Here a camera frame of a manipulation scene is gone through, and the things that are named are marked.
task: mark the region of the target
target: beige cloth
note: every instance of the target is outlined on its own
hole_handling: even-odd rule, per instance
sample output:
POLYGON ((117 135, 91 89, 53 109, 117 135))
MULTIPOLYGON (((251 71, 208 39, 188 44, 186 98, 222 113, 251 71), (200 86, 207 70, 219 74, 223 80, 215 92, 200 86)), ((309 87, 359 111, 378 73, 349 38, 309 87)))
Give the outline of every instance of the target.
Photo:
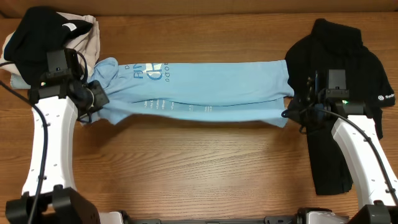
MULTIPOLYGON (((93 28, 91 28, 91 30, 87 34, 80 35, 77 38, 70 40, 65 44, 66 48, 75 49, 76 51, 79 51, 81 54, 84 55, 87 61, 88 76, 91 76, 94 72, 94 65, 97 62, 98 58, 100 57, 100 25, 93 16, 78 16, 62 12, 58 12, 58 14, 69 20, 71 19, 83 20, 93 24, 93 28)), ((6 41, 2 46, 0 63, 7 62, 7 60, 4 59, 4 48, 6 47, 7 43, 10 41, 12 35, 13 33, 7 36, 6 41)), ((85 63, 83 59, 81 59, 81 57, 78 58, 80 65, 84 67, 85 63)), ((14 64, 5 65, 1 68, 13 74, 21 75, 18 71, 18 68, 14 64)))

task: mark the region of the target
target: black cloth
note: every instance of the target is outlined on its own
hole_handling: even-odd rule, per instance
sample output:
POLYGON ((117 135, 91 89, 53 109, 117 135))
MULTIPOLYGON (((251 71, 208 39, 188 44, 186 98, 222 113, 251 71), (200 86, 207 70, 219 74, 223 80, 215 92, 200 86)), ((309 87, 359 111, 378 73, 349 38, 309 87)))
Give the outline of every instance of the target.
MULTIPOLYGON (((346 70, 346 86, 351 100, 364 101, 373 113, 376 131, 382 138, 380 107, 395 104, 394 91, 379 59, 362 42, 359 29, 317 19, 310 35, 298 41, 285 57, 289 85, 295 98, 305 101, 307 79, 315 79, 315 71, 346 70)), ((308 152, 315 190, 318 195, 348 192, 352 187, 343 153, 331 135, 335 123, 325 128, 307 127, 308 152)))
POLYGON ((4 59, 15 62, 27 84, 37 84, 41 74, 48 70, 47 52, 62 49, 68 40, 89 32, 92 27, 86 21, 68 20, 49 7, 32 7, 7 43, 4 59))

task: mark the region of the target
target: light blue fabric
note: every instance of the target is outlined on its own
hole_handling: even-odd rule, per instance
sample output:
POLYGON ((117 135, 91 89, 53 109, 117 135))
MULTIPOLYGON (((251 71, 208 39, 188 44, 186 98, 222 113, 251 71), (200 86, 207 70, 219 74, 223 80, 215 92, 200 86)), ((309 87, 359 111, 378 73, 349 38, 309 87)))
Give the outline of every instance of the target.
POLYGON ((255 121, 283 127, 284 96, 292 96, 284 60, 253 63, 118 65, 107 58, 90 78, 110 103, 93 115, 116 124, 131 114, 194 121, 255 121))

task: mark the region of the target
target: clothing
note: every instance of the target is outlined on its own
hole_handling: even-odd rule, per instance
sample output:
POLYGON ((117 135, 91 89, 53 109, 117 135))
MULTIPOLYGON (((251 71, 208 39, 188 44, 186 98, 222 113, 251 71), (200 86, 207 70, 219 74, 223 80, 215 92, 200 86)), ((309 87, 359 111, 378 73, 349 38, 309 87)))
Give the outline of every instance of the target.
POLYGON ((39 77, 48 70, 47 52, 63 48, 92 27, 92 23, 68 20, 48 7, 32 7, 5 46, 4 59, 15 62, 27 84, 39 85, 39 77))
POLYGON ((292 96, 284 60, 253 63, 147 63, 95 66, 110 102, 93 115, 116 124, 131 114, 195 121, 253 121, 283 127, 283 97, 292 96))
MULTIPOLYGON (((94 71, 93 70, 94 65, 97 62, 98 58, 100 57, 100 25, 98 24, 95 17, 93 17, 93 16, 78 16, 78 15, 62 13, 62 12, 58 12, 58 14, 60 14, 61 16, 63 16, 66 19, 69 19, 69 20, 76 19, 76 20, 82 20, 82 21, 86 21, 86 22, 93 24, 93 28, 88 33, 80 35, 75 39, 69 40, 65 44, 66 48, 75 49, 76 51, 83 54, 83 56, 86 58, 86 61, 87 61, 88 76, 91 76, 94 71)), ((10 35, 8 35, 6 37, 6 40, 4 41, 4 44, 2 46, 3 53, 1 54, 0 63, 7 62, 7 60, 4 59, 4 48, 8 44, 8 42, 13 34, 14 33, 11 33, 10 35)), ((81 57, 79 57, 78 59, 79 59, 80 65, 82 67, 84 67, 85 66, 84 61, 81 59, 81 57)), ((4 65, 1 68, 7 70, 8 72, 11 72, 12 74, 21 75, 15 64, 4 65)))
MULTIPOLYGON (((301 102, 307 97, 308 77, 315 79, 315 71, 345 69, 350 100, 370 106, 377 135, 382 138, 380 107, 394 105, 395 94, 381 62, 363 45, 359 29, 317 19, 311 34, 298 41, 285 59, 289 85, 301 102)), ((331 135, 334 123, 332 120, 317 131, 307 127, 312 133, 307 135, 307 142, 318 195, 341 194, 352 186, 344 156, 331 135)))

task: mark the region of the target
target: wooden table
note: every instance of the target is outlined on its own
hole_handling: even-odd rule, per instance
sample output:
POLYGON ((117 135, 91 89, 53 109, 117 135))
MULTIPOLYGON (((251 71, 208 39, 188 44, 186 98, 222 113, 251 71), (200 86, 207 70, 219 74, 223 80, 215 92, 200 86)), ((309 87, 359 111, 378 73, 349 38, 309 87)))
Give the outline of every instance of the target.
MULTIPOLYGON (((315 19, 357 27, 398 90, 398 13, 99 17, 101 59, 139 62, 280 60, 315 19)), ((0 40, 18 25, 1 19, 0 40)), ((1 80, 9 74, 1 70, 1 80)), ((0 88, 0 217, 19 198, 33 139, 30 107, 0 88)), ((385 108, 381 144, 398 174, 398 109, 385 108)), ((214 124, 131 116, 76 124, 73 171, 80 193, 102 212, 163 220, 260 218, 326 207, 358 209, 355 189, 316 196, 306 137, 291 121, 214 124)))

